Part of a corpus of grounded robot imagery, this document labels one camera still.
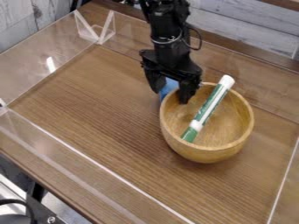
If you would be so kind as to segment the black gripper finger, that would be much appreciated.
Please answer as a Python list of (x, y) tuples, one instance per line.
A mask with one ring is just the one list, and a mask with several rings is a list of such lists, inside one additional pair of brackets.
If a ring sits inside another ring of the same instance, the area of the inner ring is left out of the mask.
[(166, 85), (166, 70), (145, 68), (145, 75), (150, 84), (151, 89), (158, 94)]
[(179, 81), (179, 102), (187, 104), (201, 87), (201, 79), (185, 79)]

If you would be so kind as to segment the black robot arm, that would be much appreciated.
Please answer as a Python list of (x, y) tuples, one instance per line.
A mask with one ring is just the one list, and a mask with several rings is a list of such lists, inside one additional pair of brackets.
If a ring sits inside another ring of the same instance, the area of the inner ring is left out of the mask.
[(151, 89), (159, 93), (166, 79), (179, 82), (179, 102), (187, 104), (202, 82), (202, 68), (191, 59), (191, 50), (202, 49), (202, 34), (187, 22), (191, 15), (187, 0), (114, 0), (141, 5), (151, 26), (154, 49), (142, 49), (142, 68)]

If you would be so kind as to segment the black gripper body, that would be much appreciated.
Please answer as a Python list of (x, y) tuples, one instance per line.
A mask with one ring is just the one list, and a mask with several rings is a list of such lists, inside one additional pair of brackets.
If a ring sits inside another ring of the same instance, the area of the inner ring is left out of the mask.
[(202, 68), (191, 59), (190, 36), (173, 41), (154, 41), (154, 49), (139, 52), (142, 67), (165, 69), (165, 75), (178, 82), (185, 79), (202, 79)]

